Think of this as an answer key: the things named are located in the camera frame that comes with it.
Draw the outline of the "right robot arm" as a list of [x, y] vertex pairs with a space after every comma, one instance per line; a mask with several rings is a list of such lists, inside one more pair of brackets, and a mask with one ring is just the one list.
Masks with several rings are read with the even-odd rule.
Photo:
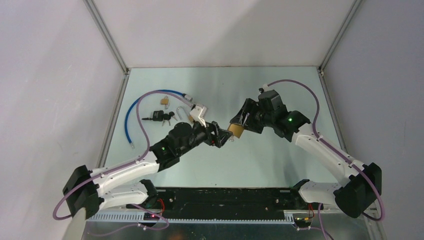
[[229, 123], [228, 129], [237, 138], [243, 131], [261, 134], [265, 127], [272, 128], [280, 138], [315, 156], [334, 176], [334, 183], [303, 179], [292, 187], [290, 201], [297, 209], [322, 203], [358, 218], [381, 195], [382, 170], [378, 165], [366, 165], [319, 136], [306, 116], [287, 110], [275, 90], [262, 92], [257, 101], [247, 98]]

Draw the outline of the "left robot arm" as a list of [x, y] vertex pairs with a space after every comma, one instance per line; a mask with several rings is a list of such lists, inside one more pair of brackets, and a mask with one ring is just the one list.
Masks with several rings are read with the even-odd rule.
[[145, 176], [174, 166], [181, 156], [202, 143], [221, 148], [232, 135], [215, 121], [205, 126], [199, 122], [194, 125], [180, 122], [142, 155], [112, 167], [75, 168], [62, 190], [69, 217], [74, 217], [80, 209], [85, 209], [85, 217], [89, 219], [100, 210], [122, 205], [153, 208], [158, 193]]

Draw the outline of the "large brass padlock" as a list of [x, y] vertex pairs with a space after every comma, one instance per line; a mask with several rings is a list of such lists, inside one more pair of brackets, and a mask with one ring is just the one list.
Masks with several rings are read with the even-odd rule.
[[227, 130], [230, 131], [235, 138], [239, 139], [245, 129], [242, 125], [231, 123], [228, 126]]

